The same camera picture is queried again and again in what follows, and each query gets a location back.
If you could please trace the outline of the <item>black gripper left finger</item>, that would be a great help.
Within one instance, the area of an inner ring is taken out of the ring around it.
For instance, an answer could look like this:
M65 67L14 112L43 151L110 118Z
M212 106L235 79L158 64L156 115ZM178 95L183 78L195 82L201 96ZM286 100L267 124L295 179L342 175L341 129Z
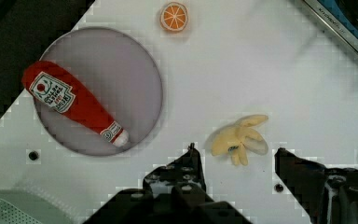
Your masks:
M190 144L184 155L159 166L139 189L123 189L84 224L252 224L227 202L206 193L200 153Z

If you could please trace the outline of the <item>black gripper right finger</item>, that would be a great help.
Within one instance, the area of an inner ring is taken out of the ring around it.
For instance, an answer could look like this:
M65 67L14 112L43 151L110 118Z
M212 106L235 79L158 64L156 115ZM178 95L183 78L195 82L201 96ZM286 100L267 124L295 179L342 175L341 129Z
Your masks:
M358 224L358 169L327 168L281 147L275 173L312 224Z

